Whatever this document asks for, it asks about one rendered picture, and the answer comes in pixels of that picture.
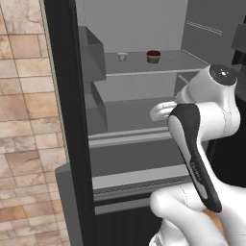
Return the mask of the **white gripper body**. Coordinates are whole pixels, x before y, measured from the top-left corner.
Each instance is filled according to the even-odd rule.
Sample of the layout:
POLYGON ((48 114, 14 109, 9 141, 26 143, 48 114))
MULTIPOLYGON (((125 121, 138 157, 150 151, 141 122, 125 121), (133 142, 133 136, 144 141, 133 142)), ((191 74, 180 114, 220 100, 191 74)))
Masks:
POLYGON ((150 118, 152 121, 164 121, 170 112, 177 106, 175 101, 163 102, 154 106, 150 110, 150 118))

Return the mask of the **grey fridge shelf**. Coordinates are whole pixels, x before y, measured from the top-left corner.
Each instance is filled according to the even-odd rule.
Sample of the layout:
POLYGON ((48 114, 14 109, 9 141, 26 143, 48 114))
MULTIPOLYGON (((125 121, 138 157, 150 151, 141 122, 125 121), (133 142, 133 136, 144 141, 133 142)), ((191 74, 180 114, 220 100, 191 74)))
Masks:
POLYGON ((150 118, 150 110, 161 102, 162 98, 104 103, 108 121, 106 133, 166 127, 167 121, 154 122, 150 118))
POLYGON ((144 75, 171 72, 194 72, 208 64, 186 51, 161 51, 158 63, 149 63, 146 52, 130 52, 126 60, 119 61, 116 53, 106 53, 106 75, 144 75))

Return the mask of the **brown cupcake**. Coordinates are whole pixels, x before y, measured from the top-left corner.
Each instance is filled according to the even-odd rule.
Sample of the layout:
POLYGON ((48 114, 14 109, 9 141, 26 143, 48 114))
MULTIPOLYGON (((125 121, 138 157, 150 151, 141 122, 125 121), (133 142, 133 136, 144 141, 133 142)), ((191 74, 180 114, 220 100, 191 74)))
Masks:
POLYGON ((147 52, 147 61, 149 63, 158 63, 160 61, 160 51, 150 50, 147 52))

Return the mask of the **grey counter cabinet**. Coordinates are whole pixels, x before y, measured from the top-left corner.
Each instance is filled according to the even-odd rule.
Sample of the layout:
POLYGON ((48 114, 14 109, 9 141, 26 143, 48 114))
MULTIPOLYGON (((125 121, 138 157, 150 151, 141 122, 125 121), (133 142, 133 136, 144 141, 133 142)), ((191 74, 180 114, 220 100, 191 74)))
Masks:
POLYGON ((71 246, 84 246, 70 164, 66 163, 57 167, 55 175, 70 244, 71 246))

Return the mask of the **grey fridge drawer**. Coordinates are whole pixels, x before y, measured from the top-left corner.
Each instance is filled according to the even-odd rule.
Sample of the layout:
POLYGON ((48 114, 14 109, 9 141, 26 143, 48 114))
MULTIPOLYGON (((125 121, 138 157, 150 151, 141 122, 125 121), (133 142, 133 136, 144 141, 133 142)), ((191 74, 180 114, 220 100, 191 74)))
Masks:
POLYGON ((188 175, 168 132, 93 135, 88 143, 94 190, 188 175))

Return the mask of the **grey fridge side bin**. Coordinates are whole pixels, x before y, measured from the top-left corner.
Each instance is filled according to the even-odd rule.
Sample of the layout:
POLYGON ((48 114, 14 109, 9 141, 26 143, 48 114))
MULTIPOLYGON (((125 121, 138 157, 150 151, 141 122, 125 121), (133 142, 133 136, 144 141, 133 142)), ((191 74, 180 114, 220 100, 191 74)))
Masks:
POLYGON ((108 121, 105 104, 93 82, 84 83, 86 122, 89 135, 105 133, 108 121))
POLYGON ((103 43, 87 26, 79 27, 79 41, 85 83, 106 79, 106 62, 103 43))

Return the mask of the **black open fridge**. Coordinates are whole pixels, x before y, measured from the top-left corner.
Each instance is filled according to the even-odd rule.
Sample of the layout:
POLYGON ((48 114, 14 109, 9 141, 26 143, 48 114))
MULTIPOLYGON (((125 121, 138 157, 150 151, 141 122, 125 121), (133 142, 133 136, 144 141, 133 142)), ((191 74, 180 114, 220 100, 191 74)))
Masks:
MULTIPOLYGON (((93 189, 79 27, 87 26, 103 43, 104 53, 177 51, 182 49, 188 0, 42 0, 52 52, 55 89, 59 98, 61 131, 70 164, 84 246, 149 246, 162 219, 150 209, 151 194, 183 185, 187 176, 93 189)), ((236 67, 246 63, 246 16, 237 25, 232 44, 236 67)), ((198 74, 107 76, 93 82, 106 102, 162 98, 177 94, 198 74)), ((202 143, 212 170, 228 185, 246 187, 246 101, 236 95, 240 113, 234 135, 202 143)), ((166 127, 102 133, 145 135, 168 132, 166 127)))

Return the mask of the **grey fridge door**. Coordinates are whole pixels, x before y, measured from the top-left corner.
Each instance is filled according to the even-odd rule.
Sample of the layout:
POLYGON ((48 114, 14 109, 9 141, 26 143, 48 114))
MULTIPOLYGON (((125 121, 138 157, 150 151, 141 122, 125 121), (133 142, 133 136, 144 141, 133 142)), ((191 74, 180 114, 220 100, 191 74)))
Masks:
POLYGON ((246 101, 246 75, 232 65, 234 34, 246 16, 246 0, 188 0, 182 49, 208 64, 232 68, 236 95, 246 101))

